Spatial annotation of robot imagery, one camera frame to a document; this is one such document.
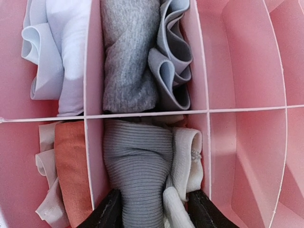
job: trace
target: plastic divider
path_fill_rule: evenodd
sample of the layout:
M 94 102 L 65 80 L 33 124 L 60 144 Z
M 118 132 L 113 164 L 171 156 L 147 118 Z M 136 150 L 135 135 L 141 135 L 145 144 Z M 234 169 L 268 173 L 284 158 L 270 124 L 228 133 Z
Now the plastic divider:
M 108 194 L 110 184 L 103 159 L 103 120 L 85 120 L 86 159 L 93 208 Z
M 299 0 L 285 0 L 270 13 L 284 68 L 287 105 L 304 104 L 302 6 Z
M 288 141 L 287 159 L 284 173 L 282 191 L 279 199 L 282 211 L 286 214 L 276 214 L 276 221 L 281 221 L 283 227 L 291 227 L 290 224 L 302 221 L 304 224 L 304 108 L 294 108 L 288 110 Z
M 100 1 L 92 0 L 84 80 L 85 115 L 102 114 L 104 58 Z
M 285 105 L 283 71 L 263 0 L 201 0 L 210 109 Z
M 0 117 L 24 119 L 57 115 L 57 101 L 33 101 L 30 88 L 37 66 L 21 58 L 22 25 L 27 1 L 0 6 Z
M 49 227 L 35 213 L 48 192 L 47 179 L 35 166 L 42 124 L 0 124 L 0 208 L 8 227 Z
M 210 115 L 213 202 L 240 227 L 269 227 L 285 165 L 285 110 Z

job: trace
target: cloth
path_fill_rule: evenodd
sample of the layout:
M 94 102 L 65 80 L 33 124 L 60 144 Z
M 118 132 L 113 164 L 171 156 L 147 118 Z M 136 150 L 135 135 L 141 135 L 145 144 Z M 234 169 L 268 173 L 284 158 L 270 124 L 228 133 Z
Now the cloth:
M 92 214 L 77 228 L 121 228 L 122 199 L 119 190 L 111 190 Z
M 159 0 L 103 0 L 101 14 L 106 53 L 103 110 L 153 109 L 158 94 L 147 58 L 156 43 Z
M 171 131 L 106 120 L 103 144 L 111 185 L 122 193 L 123 226 L 162 228 L 162 192 L 173 157 Z
M 219 211 L 201 190 L 189 193 L 188 212 L 196 228 L 238 228 Z
M 190 108 L 190 95 L 186 84 L 173 89 L 174 64 L 155 48 L 149 52 L 148 64 L 160 93 L 159 109 L 163 111 L 188 110 Z
M 57 124 L 54 148 L 63 202 L 71 227 L 75 228 L 93 211 L 86 164 L 84 122 Z
M 195 228 L 174 187 L 168 187 L 163 192 L 163 205 L 165 228 Z
M 62 90 L 62 60 L 47 22 L 46 1 L 28 0 L 21 56 L 38 65 L 30 91 L 33 100 L 57 100 Z
M 58 178 L 56 178 L 46 198 L 37 208 L 36 213 L 41 220 L 45 220 L 53 228 L 66 228 L 69 226 Z
M 40 153 L 36 154 L 38 172 L 47 178 L 49 191 L 46 198 L 37 208 L 36 213 L 53 228 L 66 228 L 69 226 L 67 213 L 62 201 L 62 194 L 58 182 L 55 152 L 54 131 L 59 122 L 40 125 L 39 140 Z
M 203 167 L 200 161 L 202 135 L 195 129 L 175 127 L 173 137 L 175 149 L 171 178 L 180 199 L 186 202 L 186 193 L 201 188 L 203 179 Z
M 65 70 L 57 116 L 76 116 L 84 111 L 85 48 L 91 0 L 46 0 L 46 9 Z

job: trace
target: ribbed gray fabric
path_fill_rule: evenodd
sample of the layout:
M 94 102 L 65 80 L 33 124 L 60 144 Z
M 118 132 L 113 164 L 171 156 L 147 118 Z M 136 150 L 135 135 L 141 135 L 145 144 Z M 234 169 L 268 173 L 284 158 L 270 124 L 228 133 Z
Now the ribbed gray fabric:
M 124 228 L 163 228 L 162 192 L 173 159 L 171 131 L 106 120 L 103 144 L 111 185 L 122 193 Z
M 153 109 L 158 95 L 147 58 L 156 43 L 160 0 L 102 0 L 101 14 L 106 49 L 103 110 Z

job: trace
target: drawer organizer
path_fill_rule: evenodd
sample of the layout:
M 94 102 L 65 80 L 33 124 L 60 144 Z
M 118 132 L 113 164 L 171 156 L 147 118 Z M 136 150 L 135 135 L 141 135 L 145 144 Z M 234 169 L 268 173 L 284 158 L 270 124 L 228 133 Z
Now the drawer organizer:
M 84 116 L 55 117 L 29 96 L 26 1 L 0 0 L 0 227 L 44 228 L 35 209 L 48 185 L 35 166 L 38 126 L 84 119 L 92 205 L 109 191 L 103 120 L 187 114 L 203 133 L 202 189 L 241 228 L 304 227 L 304 0 L 191 0 L 182 28 L 193 51 L 191 110 L 103 114 L 100 2 L 92 0 Z

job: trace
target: pink drawer organizer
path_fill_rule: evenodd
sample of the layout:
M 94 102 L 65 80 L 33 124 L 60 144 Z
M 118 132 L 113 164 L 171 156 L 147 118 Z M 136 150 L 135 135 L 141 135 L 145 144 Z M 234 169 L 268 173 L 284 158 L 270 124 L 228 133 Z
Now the pink drawer organizer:
M 48 190 L 35 166 L 38 125 L 84 119 L 95 207 L 109 191 L 103 119 L 188 114 L 203 133 L 202 189 L 229 219 L 303 228 L 304 0 L 191 0 L 182 21 L 194 56 L 191 110 L 111 115 L 101 104 L 99 5 L 92 0 L 84 116 L 57 118 L 57 102 L 29 97 L 37 69 L 20 57 L 26 1 L 0 0 L 0 227 L 48 227 L 35 213 Z

